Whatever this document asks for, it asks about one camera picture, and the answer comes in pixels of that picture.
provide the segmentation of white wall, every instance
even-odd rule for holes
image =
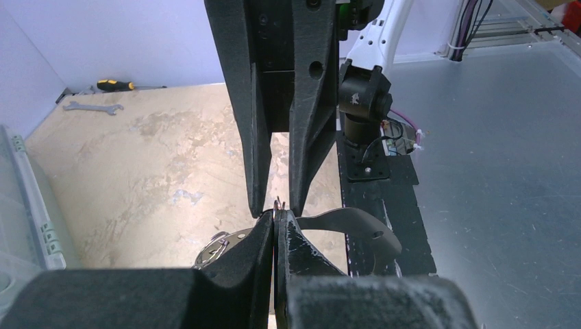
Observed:
[[[3,0],[62,81],[222,82],[202,0]]]
[[[54,109],[64,83],[0,3],[0,123],[28,136]]]
[[[404,56],[434,56],[444,50],[458,17],[462,0],[414,0],[410,16],[395,51],[395,61]],[[353,47],[359,31],[350,31],[341,45],[341,56]]]

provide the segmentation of wire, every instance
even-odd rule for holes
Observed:
[[[456,47],[462,48],[466,47],[465,41],[468,37],[470,22],[472,22],[472,15],[476,9],[476,3],[478,0],[468,0],[464,10],[462,11],[462,16],[460,17],[460,25],[458,28],[458,37],[456,39]],[[452,60],[460,62],[462,60],[461,50],[455,49],[452,52]]]
[[[386,118],[387,121],[394,123],[397,126],[397,129],[399,129],[399,136],[397,137],[390,137],[390,139],[397,141],[398,139],[400,139],[401,137],[404,136],[404,127],[401,125],[401,122],[399,122],[398,120],[392,119],[392,118]]]
[[[363,157],[361,157],[361,163],[364,163],[367,160],[367,157],[369,155],[369,152],[378,144],[381,143],[382,141],[387,141],[388,139],[391,139],[392,141],[397,141],[398,139],[400,139],[401,137],[404,136],[404,127],[401,124],[401,122],[399,122],[398,120],[392,119],[390,117],[386,117],[385,118],[387,121],[394,123],[397,126],[397,129],[399,130],[399,136],[380,136],[377,137],[375,140],[373,140],[373,142],[369,143],[369,145],[367,145],[367,148],[365,149],[365,152],[363,152]]]
[[[416,125],[416,123],[410,119],[410,117],[408,117],[407,115],[405,115],[404,113],[395,110],[395,109],[391,109],[390,110],[393,114],[397,115],[398,117],[402,118],[405,122],[408,123],[408,125],[411,125],[412,128],[414,128],[414,132],[416,133],[416,144],[419,145],[419,142],[421,140],[421,130],[419,129],[419,127]]]
[[[462,60],[462,56],[464,55],[464,51],[466,50],[466,48],[468,47],[468,45],[470,44],[470,42],[472,41],[472,39],[474,39],[474,37],[476,36],[476,32],[478,32],[478,29],[480,29],[480,26],[482,25],[482,22],[484,22],[484,18],[486,18],[486,15],[489,13],[492,4],[494,2],[494,0],[490,0],[488,6],[486,7],[486,10],[484,11],[484,14],[480,17],[480,20],[478,20],[478,14],[480,13],[480,9],[482,8],[482,2],[484,0],[475,0],[475,2],[471,2],[471,0],[469,0],[469,2],[466,4],[466,7],[464,8],[464,12],[462,13],[462,18],[460,19],[460,29],[458,31],[459,35],[458,35],[458,41],[456,43],[457,48],[460,49],[455,49],[454,52],[452,53],[452,60],[455,61],[461,61]],[[476,3],[479,3],[478,5],[478,9],[476,10],[476,15],[473,16],[474,14],[474,10],[476,9]],[[471,12],[469,14],[469,16],[466,18],[466,13],[468,12],[468,9],[471,8]],[[472,22],[472,18],[474,17],[474,22],[472,23],[472,28],[470,29],[470,31],[468,31],[468,25],[470,25],[470,22]]]
[[[369,145],[367,145],[367,148],[365,149],[365,152],[363,152],[363,157],[361,157],[361,163],[364,163],[367,160],[369,150],[373,149],[378,143],[381,143],[382,141],[387,141],[388,139],[393,138],[391,138],[390,136],[380,136],[373,140],[373,142],[369,143]]]
[[[482,25],[482,22],[484,21],[484,18],[486,18],[486,15],[489,13],[490,8],[492,7],[492,2],[494,2],[494,0],[490,0],[489,2],[489,6],[486,7],[486,10],[484,11],[484,14],[482,14],[482,17],[480,18],[480,22],[478,22],[478,25],[476,25],[476,28],[474,29],[472,35],[470,35],[470,37],[468,38],[468,40],[466,41],[466,46],[472,41],[472,39],[474,38],[474,36],[476,35],[476,32],[478,31],[478,29],[480,29],[480,26]]]
[[[476,31],[474,30],[474,27],[476,26],[476,21],[478,21],[478,14],[480,14],[480,8],[482,8],[482,2],[484,2],[484,0],[480,0],[480,2],[478,4],[478,9],[476,10],[476,15],[474,15],[474,23],[472,23],[472,28],[470,29],[470,35],[473,35],[476,33]]]

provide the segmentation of black cable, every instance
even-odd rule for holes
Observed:
[[[388,139],[393,138],[391,138],[390,136],[380,136],[373,140],[373,142],[369,143],[369,145],[367,145],[367,148],[365,149],[365,152],[363,152],[363,157],[361,157],[361,163],[364,163],[367,160],[367,155],[369,154],[370,149],[373,149],[378,143],[381,143],[382,141],[387,141]]]
[[[371,149],[373,149],[378,143],[381,143],[382,141],[387,141],[388,139],[391,139],[392,141],[397,141],[398,139],[400,139],[401,137],[404,136],[404,126],[401,124],[401,122],[399,122],[398,120],[392,119],[390,117],[387,117],[386,120],[391,122],[391,123],[394,123],[398,127],[399,136],[396,136],[396,137],[380,136],[380,137],[377,137],[376,139],[374,139],[373,142],[371,142],[371,143],[369,143],[369,145],[367,145],[365,152],[363,152],[363,157],[361,157],[361,163],[364,163],[365,160],[367,160],[367,156],[369,154],[369,151],[371,151]]]
[[[468,37],[468,40],[466,40],[466,46],[464,47],[464,49],[460,50],[460,57],[462,57],[464,55],[464,50],[466,50],[466,47],[468,47],[468,45],[470,44],[470,42],[472,41],[472,39],[474,39],[474,36],[476,35],[476,32],[478,32],[478,29],[480,29],[480,26],[482,25],[482,22],[484,21],[484,19],[486,18],[486,15],[490,11],[490,8],[492,7],[492,2],[494,2],[494,0],[490,0],[488,7],[486,7],[486,10],[484,11],[484,14],[482,15],[482,18],[478,22],[478,25],[476,25],[476,28],[474,29],[472,35],[470,35],[470,37]]]
[[[404,127],[401,124],[401,122],[399,122],[398,120],[392,119],[392,118],[387,118],[387,121],[394,123],[397,126],[397,129],[399,129],[399,136],[397,137],[391,137],[390,139],[393,139],[394,141],[397,141],[398,139],[400,139],[401,137],[404,136]]]
[[[474,30],[474,27],[476,26],[476,22],[478,21],[478,14],[480,13],[480,8],[482,8],[482,3],[484,2],[484,0],[480,0],[480,3],[478,4],[478,10],[476,10],[476,15],[474,16],[474,22],[472,23],[472,28],[470,29],[470,36],[473,33],[476,33],[476,31]]]
[[[468,8],[472,6],[472,0],[468,0],[466,2],[466,6],[464,7],[464,10],[462,11],[462,16],[460,17],[460,25],[458,28],[458,37],[456,39],[456,44],[454,45],[457,48],[461,48],[464,47],[465,43],[466,43],[466,39],[468,38],[470,29],[468,28],[468,25],[470,24],[470,22],[472,22],[472,15],[474,14],[474,9],[476,9],[476,5],[474,3],[474,8],[472,9],[472,12],[470,13],[469,17],[468,17],[468,21],[465,21],[465,17],[466,17],[466,13],[468,12]],[[464,33],[462,33],[462,28],[466,25],[466,31]],[[461,56],[461,51],[462,49],[454,49],[454,51],[452,52],[452,60],[454,61],[461,61],[462,60],[462,56]]]

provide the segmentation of hole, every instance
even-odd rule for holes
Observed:
[[[310,77],[315,80],[321,79],[321,76],[323,75],[323,65],[321,62],[315,60],[314,62],[310,63],[309,74]]]
[[[258,21],[261,25],[266,25],[269,22],[269,18],[265,14],[260,14]]]
[[[321,7],[321,0],[307,0],[307,8],[317,10]]]
[[[0,271],[0,293],[7,289],[11,282],[12,279],[10,279],[8,273]]]

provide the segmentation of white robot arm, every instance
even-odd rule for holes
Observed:
[[[386,77],[391,72],[395,49],[410,14],[413,0],[386,0],[376,20],[370,22],[359,34],[347,55],[351,65],[373,70],[382,67]]]
[[[339,71],[339,110],[345,138],[353,145],[379,139],[393,100],[388,74],[413,0],[385,0],[377,19],[361,31]]]

